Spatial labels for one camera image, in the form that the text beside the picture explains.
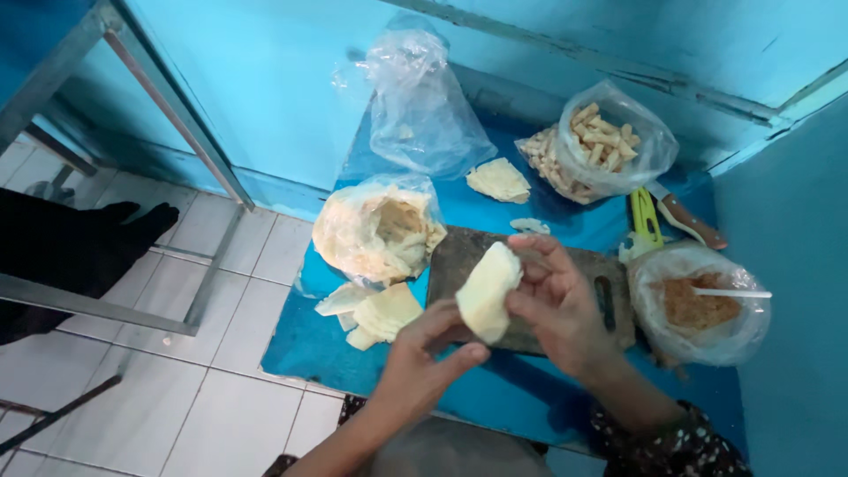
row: white tile floor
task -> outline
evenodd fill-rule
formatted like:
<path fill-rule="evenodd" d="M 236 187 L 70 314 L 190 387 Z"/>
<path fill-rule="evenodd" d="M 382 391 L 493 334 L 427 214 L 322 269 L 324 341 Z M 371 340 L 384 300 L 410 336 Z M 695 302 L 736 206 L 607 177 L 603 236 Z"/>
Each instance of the white tile floor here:
<path fill-rule="evenodd" d="M 55 158 L 15 143 L 0 157 L 0 186 L 24 190 L 59 169 Z M 125 172 L 74 174 L 66 186 L 77 191 L 78 208 L 132 200 L 143 213 L 167 201 L 181 220 L 159 243 L 202 253 L 214 253 L 234 207 Z M 122 383 L 27 441 L 10 462 L 0 457 L 0 469 L 8 464 L 2 477 L 258 477 L 278 454 L 302 456 L 321 442 L 335 429 L 343 395 L 259 369 L 310 231 L 310 223 L 269 210 L 245 216 L 196 337 L 77 316 L 50 334 L 0 346 L 0 399 L 48 410 L 126 365 Z M 149 252 L 103 299 L 181 319 L 204 269 Z M 30 421 L 7 414 L 0 441 Z M 550 456 L 552 465 L 567 463 L 562 475 L 603 469 L 571 452 L 552 449 Z"/>

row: blue wall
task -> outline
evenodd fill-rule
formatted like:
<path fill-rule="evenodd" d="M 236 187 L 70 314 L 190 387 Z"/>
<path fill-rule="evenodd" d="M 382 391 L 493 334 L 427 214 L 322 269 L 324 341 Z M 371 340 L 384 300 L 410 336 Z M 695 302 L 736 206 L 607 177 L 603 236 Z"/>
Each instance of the blue wall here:
<path fill-rule="evenodd" d="M 779 105 L 848 58 L 837 20 L 848 4 L 824 13 L 801 0 L 126 3 L 234 166 L 317 190 L 332 189 L 365 108 L 333 90 L 332 72 L 349 70 L 404 11 L 400 6 L 433 7 L 430 13 L 447 18 L 432 22 L 449 39 L 450 60 L 476 106 L 538 124 L 558 116 L 552 106 L 607 76 L 598 62 L 612 72 L 659 68 L 682 83 Z M 451 6 L 461 10 L 443 14 Z M 482 16 L 470 21 L 474 14 Z M 516 36 L 516 28 L 526 37 Z M 561 40 L 579 43 L 581 53 L 557 50 Z M 616 82 L 671 127 L 681 143 L 679 160 L 693 167 L 706 169 L 776 132 L 691 99 Z M 62 94 L 104 130 L 165 146 L 160 169 L 193 170 L 187 162 L 165 164 L 179 160 L 169 151 L 191 150 L 105 45 L 91 52 Z M 144 164 L 134 166 L 145 173 Z"/>
<path fill-rule="evenodd" d="M 94 0 L 0 0 L 0 105 Z"/>
<path fill-rule="evenodd" d="M 427 1 L 675 71 L 774 108 L 848 58 L 848 5 L 827 0 Z"/>
<path fill-rule="evenodd" d="M 847 475 L 848 96 L 715 179 L 728 256 L 774 293 L 740 367 L 758 475 Z"/>

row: wooden knife handle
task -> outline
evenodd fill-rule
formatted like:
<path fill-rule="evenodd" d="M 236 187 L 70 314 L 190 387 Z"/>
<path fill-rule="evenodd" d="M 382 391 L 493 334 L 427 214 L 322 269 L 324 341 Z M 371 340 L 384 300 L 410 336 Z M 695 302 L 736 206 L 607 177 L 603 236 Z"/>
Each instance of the wooden knife handle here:
<path fill-rule="evenodd" d="M 701 241 L 711 249 L 721 250 L 728 246 L 728 242 L 724 239 L 724 236 L 722 236 L 715 228 L 707 225 L 706 222 L 702 221 L 699 217 L 693 216 L 691 212 L 689 212 L 689 209 L 680 203 L 680 199 L 678 199 L 676 195 L 667 195 L 663 198 L 662 204 L 665 205 L 665 209 L 667 209 L 667 212 L 671 215 L 671 217 L 666 214 L 666 211 L 663 210 L 662 207 L 660 208 L 660 211 L 663 212 L 663 216 L 666 216 L 666 220 L 668 220 L 674 227 L 685 231 L 686 233 L 694 236 L 696 239 L 700 235 Z"/>

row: blue tabletop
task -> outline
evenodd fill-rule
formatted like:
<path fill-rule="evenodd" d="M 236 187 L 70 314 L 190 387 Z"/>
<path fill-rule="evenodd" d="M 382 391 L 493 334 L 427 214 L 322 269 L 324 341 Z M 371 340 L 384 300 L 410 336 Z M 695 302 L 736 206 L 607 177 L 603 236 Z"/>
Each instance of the blue tabletop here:
<path fill-rule="evenodd" d="M 524 205 L 504 204 L 481 195 L 464 179 L 435 181 L 439 206 L 448 224 L 493 233 L 513 233 L 510 220 L 535 217 L 547 223 L 564 245 L 605 254 L 617 251 L 627 236 L 629 212 L 624 197 L 578 205 L 557 194 L 519 155 L 514 141 L 536 129 L 522 123 L 478 113 L 489 139 L 530 182 L 530 200 Z M 360 182 L 356 168 L 386 162 L 371 152 L 370 121 L 366 115 L 354 140 L 345 172 L 336 189 Z M 709 175 L 670 171 L 661 177 L 667 188 L 698 216 L 716 224 Z M 664 234 L 681 237 L 664 226 Z M 413 295 L 424 304 L 429 269 L 410 282 Z M 344 275 L 328 266 L 310 245 L 299 283 L 288 296 L 276 332 L 262 359 L 266 373 L 321 383 L 350 394 L 368 396 L 379 380 L 388 344 L 358 351 L 345 342 L 335 317 L 315 313 L 315 305 L 344 283 Z M 655 367 L 643 347 L 627 353 L 630 362 L 675 399 L 701 407 L 715 428 L 747 455 L 739 376 L 735 368 L 698 364 L 685 367 L 686 379 Z M 555 446 L 586 451 L 593 430 L 589 426 L 590 397 L 557 370 L 547 358 L 495 350 L 491 359 L 472 369 L 445 392 L 438 411 L 463 421 L 502 430 Z"/>

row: wooden cutting board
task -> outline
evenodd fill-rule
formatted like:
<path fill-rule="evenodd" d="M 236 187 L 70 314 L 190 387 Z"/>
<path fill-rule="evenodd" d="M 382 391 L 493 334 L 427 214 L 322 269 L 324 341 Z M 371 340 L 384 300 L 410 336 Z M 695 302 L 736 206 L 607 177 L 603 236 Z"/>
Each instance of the wooden cutting board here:
<path fill-rule="evenodd" d="M 507 235 L 448 225 L 448 235 L 436 247 L 430 264 L 427 306 L 442 298 L 453 298 L 468 279 L 471 270 L 495 242 Z M 627 349 L 635 342 L 633 307 L 630 305 L 627 271 L 617 259 L 592 250 L 566 247 L 577 268 L 593 283 L 604 324 Z M 520 317 L 512 317 L 504 337 L 494 345 L 515 352 L 543 355 L 536 336 Z"/>

